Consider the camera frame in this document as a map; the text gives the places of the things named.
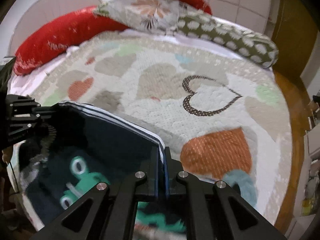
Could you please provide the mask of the navy frog print pants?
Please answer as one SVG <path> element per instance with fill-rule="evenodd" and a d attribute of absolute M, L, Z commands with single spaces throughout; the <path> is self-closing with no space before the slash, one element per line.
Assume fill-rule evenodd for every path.
<path fill-rule="evenodd" d="M 138 202 L 131 239 L 186 239 L 185 222 L 166 197 L 163 140 L 103 109 L 71 101 L 53 106 L 49 134 L 18 150 L 20 188 L 37 233 L 98 183 L 115 185 L 159 148 L 158 196 Z"/>

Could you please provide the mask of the olive white spotted bolster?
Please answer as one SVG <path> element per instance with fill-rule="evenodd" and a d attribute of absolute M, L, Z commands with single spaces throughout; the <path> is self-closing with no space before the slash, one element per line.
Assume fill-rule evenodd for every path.
<path fill-rule="evenodd" d="M 204 12 L 180 15 L 177 32 L 223 46 L 263 68 L 272 67 L 278 60 L 279 50 L 266 35 L 222 22 Z"/>

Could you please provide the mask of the heart pattern quilted bedspread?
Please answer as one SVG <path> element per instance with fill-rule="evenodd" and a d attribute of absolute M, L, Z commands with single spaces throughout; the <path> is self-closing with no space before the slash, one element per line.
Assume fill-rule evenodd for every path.
<path fill-rule="evenodd" d="M 289 183 L 289 110 L 270 70 L 208 42 L 104 32 L 25 76 L 9 93 L 44 106 L 89 103 L 156 133 L 189 172 L 242 170 L 246 199 L 270 222 Z"/>

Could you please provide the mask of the grey floral pillow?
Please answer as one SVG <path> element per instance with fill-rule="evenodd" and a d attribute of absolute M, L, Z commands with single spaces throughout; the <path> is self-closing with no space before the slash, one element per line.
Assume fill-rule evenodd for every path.
<path fill-rule="evenodd" d="M 93 13 L 153 35 L 174 35 L 178 18 L 197 9 L 179 0 L 110 0 Z"/>

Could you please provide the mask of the long red pillow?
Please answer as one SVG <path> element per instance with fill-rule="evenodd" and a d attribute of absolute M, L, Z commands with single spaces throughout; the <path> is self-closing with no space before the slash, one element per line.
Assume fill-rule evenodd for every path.
<path fill-rule="evenodd" d="M 128 26 L 93 13 L 94 6 L 62 15 L 32 33 L 17 49 L 13 71 L 28 75 L 70 46 L 78 46 L 105 31 L 124 31 Z"/>

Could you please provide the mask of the brown wooden door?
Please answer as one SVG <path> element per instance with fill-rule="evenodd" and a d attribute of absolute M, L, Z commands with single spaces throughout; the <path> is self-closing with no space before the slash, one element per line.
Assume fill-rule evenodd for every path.
<path fill-rule="evenodd" d="M 300 77 L 313 50 L 318 27 L 301 0 L 280 0 L 272 35 L 279 49 L 275 72 L 294 80 Z"/>

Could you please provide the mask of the rounded pale pink headboard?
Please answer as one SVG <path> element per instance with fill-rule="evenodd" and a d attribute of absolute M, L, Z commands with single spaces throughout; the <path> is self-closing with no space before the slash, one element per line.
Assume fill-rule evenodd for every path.
<path fill-rule="evenodd" d="M 98 5 L 102 0 L 38 0 L 21 16 L 15 24 L 7 49 L 8 55 L 14 55 L 18 47 L 32 33 L 48 22 L 67 13 Z"/>

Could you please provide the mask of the white open shelf unit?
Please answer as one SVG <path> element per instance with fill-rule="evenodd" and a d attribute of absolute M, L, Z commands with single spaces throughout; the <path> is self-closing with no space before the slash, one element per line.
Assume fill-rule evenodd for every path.
<path fill-rule="evenodd" d="M 319 239 L 319 94 L 308 107 L 310 129 L 303 137 L 304 161 L 287 239 Z"/>

